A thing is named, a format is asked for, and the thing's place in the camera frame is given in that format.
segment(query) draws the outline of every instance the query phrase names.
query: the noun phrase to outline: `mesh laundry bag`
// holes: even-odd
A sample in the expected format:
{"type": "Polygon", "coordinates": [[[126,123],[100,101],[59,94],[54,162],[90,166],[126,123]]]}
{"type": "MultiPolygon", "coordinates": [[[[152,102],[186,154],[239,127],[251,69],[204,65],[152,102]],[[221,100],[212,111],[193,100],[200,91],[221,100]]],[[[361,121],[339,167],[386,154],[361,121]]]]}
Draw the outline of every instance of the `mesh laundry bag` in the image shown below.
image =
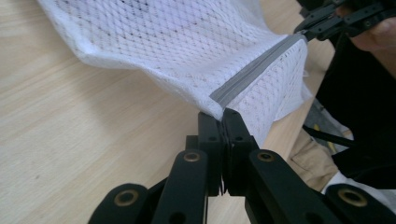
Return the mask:
{"type": "Polygon", "coordinates": [[[257,1],[38,2],[84,63],[142,69],[216,119],[235,109],[259,144],[309,95],[304,38],[272,33],[257,1]]]}

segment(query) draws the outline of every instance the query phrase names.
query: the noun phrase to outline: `wooden table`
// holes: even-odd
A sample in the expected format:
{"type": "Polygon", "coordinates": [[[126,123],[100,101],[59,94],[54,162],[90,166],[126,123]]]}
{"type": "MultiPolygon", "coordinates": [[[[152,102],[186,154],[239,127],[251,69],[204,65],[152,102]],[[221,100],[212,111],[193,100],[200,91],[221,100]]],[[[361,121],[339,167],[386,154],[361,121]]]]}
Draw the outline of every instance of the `wooden table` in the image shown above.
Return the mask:
{"type": "MultiPolygon", "coordinates": [[[[292,0],[262,1],[277,33],[302,20],[292,0]]],[[[140,71],[81,63],[35,1],[0,3],[0,222],[86,223],[117,185],[165,178],[198,110],[140,71]]],[[[332,57],[310,42],[312,92],[332,57]]],[[[263,147],[287,158],[312,101],[274,123],[263,147]]],[[[208,223],[248,223],[242,198],[210,198],[208,223]]]]}

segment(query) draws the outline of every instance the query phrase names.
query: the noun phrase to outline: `black pants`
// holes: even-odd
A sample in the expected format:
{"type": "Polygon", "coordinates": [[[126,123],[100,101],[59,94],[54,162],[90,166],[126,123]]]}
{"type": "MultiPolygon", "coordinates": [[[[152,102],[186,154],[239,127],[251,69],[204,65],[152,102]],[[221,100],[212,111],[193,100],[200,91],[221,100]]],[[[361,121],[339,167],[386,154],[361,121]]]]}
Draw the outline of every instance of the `black pants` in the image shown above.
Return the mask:
{"type": "MultiPolygon", "coordinates": [[[[321,0],[299,0],[308,10],[321,0]]],[[[340,34],[330,39],[332,63],[317,99],[353,133],[357,147],[333,156],[340,171],[356,181],[396,189],[396,80],[370,53],[340,34]]]]}

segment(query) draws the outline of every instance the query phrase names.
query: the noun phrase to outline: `zipper tape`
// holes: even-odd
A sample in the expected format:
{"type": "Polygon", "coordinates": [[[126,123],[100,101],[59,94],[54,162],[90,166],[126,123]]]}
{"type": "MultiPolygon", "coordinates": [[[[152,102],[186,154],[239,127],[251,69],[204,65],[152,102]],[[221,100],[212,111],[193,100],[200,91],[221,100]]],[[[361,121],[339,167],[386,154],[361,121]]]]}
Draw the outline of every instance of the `zipper tape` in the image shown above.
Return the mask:
{"type": "Polygon", "coordinates": [[[221,87],[213,91],[210,94],[210,98],[216,101],[222,108],[225,108],[239,93],[259,77],[274,60],[299,40],[307,42],[305,36],[301,34],[289,35],[284,38],[272,48],[265,51],[264,54],[242,68],[221,87]]]}

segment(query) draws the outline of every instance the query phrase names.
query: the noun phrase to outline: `gray zipper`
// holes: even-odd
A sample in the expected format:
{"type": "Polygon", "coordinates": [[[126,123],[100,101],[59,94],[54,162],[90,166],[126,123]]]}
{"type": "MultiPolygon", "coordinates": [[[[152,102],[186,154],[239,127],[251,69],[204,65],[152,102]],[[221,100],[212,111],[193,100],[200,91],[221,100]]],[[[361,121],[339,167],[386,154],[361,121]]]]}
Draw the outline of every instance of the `gray zipper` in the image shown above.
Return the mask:
{"type": "Polygon", "coordinates": [[[286,37],[213,91],[210,94],[210,98],[225,108],[241,91],[262,74],[274,60],[301,39],[306,42],[304,35],[295,34],[286,37]]]}

